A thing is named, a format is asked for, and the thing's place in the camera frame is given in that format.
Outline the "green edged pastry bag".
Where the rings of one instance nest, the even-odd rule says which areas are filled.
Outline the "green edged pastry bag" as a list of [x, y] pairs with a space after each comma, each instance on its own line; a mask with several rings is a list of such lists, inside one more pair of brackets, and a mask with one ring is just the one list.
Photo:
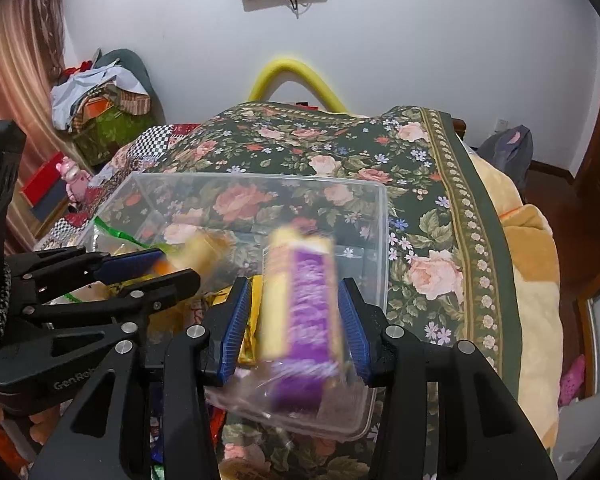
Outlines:
[[[89, 226], [80, 235], [78, 241], [70, 244], [70, 246], [84, 247], [87, 252], [108, 252], [112, 256], [122, 256], [131, 252], [149, 249], [149, 246], [145, 243], [140, 242], [128, 233], [113, 229], [99, 217], [95, 219], [92, 226]], [[58, 304], [83, 304], [84, 302], [110, 299], [117, 296], [120, 290], [126, 286], [176, 272], [178, 269], [169, 258], [169, 250], [170, 247], [167, 247], [166, 250], [161, 249], [161, 256], [158, 257], [158, 260], [151, 263], [148, 270], [139, 278], [130, 278], [112, 284], [96, 281], [50, 300], [50, 304], [53, 306]]]

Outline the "yellow brown snack packet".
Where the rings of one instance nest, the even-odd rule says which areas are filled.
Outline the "yellow brown snack packet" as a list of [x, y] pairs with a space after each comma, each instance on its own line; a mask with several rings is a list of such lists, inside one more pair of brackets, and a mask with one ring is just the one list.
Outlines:
[[238, 278], [234, 286], [226, 286], [214, 292], [210, 304], [215, 307], [229, 302], [235, 307], [230, 318], [230, 336], [237, 336], [242, 330], [242, 341], [236, 354], [236, 364], [241, 367], [254, 367], [258, 360], [258, 322], [263, 292], [263, 276]]

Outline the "purple cake package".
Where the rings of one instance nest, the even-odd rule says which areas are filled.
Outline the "purple cake package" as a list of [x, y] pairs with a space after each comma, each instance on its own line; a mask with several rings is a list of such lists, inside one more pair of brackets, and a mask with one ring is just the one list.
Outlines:
[[343, 374], [334, 244], [281, 226], [268, 236], [257, 356], [275, 411], [315, 413]]

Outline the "orange wrapped pastry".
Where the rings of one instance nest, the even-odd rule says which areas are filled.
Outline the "orange wrapped pastry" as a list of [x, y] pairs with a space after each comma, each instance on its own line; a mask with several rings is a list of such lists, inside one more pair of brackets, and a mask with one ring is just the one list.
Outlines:
[[151, 272], [163, 276], [192, 270], [199, 275], [201, 281], [204, 281], [210, 278], [228, 248], [230, 242], [225, 236], [197, 231], [184, 244], [166, 246], [164, 255], [151, 267]]

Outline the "pink rabbit toy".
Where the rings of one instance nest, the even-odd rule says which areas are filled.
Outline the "pink rabbit toy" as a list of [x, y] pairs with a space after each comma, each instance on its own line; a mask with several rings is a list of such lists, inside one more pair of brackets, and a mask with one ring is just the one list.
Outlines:
[[70, 203], [75, 205], [83, 202], [91, 175], [68, 156], [64, 156], [61, 162], [58, 162], [56, 169], [65, 182]]

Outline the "clear plastic storage box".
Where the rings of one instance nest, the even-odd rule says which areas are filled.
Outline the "clear plastic storage box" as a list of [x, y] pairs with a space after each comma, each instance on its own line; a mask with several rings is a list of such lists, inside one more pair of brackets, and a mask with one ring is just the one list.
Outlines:
[[[363, 298], [387, 300], [388, 196], [381, 184], [275, 174], [140, 174], [133, 172], [100, 206], [97, 217], [149, 247], [184, 244], [193, 232], [225, 236], [230, 248], [203, 292], [232, 286], [238, 276], [263, 270], [268, 234], [292, 224], [334, 244], [338, 278], [353, 278]], [[370, 426], [376, 393], [344, 364], [315, 413], [275, 411], [262, 373], [238, 366], [222, 388], [206, 391], [210, 404], [239, 417], [298, 434], [353, 441]]]

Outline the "red gift box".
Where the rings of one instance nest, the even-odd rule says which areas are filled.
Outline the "red gift box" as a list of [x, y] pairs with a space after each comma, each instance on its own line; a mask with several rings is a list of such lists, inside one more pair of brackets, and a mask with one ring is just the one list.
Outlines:
[[50, 218], [52, 213], [68, 200], [65, 181], [56, 168], [63, 159], [64, 154], [57, 152], [38, 167], [21, 189], [21, 195], [26, 200], [33, 217], [39, 222]]

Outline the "patchwork quilt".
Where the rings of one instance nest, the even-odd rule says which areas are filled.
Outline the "patchwork quilt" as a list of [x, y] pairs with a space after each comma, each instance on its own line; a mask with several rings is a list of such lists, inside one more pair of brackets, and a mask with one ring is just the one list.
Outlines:
[[186, 139], [199, 124], [152, 126], [134, 141], [116, 151], [104, 168], [91, 178], [84, 201], [76, 212], [67, 212], [34, 246], [35, 250], [61, 248], [76, 244], [80, 233], [92, 220], [99, 207], [131, 172], [142, 172], [155, 166], [169, 148]]

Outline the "dark floral bedspread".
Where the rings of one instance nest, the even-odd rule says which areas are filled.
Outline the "dark floral bedspread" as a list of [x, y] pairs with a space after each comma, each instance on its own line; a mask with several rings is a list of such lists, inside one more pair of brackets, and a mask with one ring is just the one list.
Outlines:
[[332, 243], [340, 278], [390, 322], [449, 347], [468, 337], [510, 390], [521, 325], [512, 257], [492, 200], [448, 114], [397, 106], [376, 117], [250, 102], [196, 128], [172, 125], [150, 168], [153, 245], [200, 229], [230, 250], [209, 282], [259, 273], [279, 228]]

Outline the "pile of clothes on chair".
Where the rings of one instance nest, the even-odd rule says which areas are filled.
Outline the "pile of clothes on chair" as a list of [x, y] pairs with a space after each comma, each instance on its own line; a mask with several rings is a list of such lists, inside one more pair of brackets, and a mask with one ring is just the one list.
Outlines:
[[99, 53], [66, 70], [50, 90], [50, 104], [54, 128], [93, 169], [163, 118], [148, 69], [129, 49]]

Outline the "beige blanket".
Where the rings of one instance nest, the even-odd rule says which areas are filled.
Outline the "beige blanket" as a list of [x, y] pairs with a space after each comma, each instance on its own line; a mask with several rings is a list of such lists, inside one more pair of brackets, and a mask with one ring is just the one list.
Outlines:
[[564, 358], [553, 231], [537, 206], [522, 201], [510, 177], [477, 155], [469, 158], [490, 196], [512, 258], [522, 342], [518, 402], [543, 445], [552, 448]]

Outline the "striped curtain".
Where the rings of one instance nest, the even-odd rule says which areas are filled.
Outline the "striped curtain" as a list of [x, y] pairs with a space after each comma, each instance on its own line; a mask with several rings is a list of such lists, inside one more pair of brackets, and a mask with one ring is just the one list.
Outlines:
[[14, 196], [8, 208], [5, 252], [28, 252], [38, 220], [23, 185], [43, 162], [65, 151], [52, 125], [50, 89], [64, 70], [60, 0], [0, 0], [0, 119], [26, 134]]

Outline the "grey backpack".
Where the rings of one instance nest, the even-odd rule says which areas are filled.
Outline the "grey backpack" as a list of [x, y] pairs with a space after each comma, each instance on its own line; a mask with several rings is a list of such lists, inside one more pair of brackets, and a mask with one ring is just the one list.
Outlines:
[[529, 128], [519, 125], [489, 136], [477, 154], [510, 177], [520, 194], [526, 189], [533, 157], [533, 139]]

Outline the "yellow foam bed rail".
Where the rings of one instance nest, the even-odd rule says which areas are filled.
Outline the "yellow foam bed rail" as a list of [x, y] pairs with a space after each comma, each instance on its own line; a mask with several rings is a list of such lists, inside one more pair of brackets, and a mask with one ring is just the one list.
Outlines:
[[311, 93], [324, 110], [332, 113], [348, 112], [324, 79], [309, 65], [294, 58], [276, 58], [265, 64], [252, 85], [247, 100], [264, 101], [284, 82], [293, 82]]

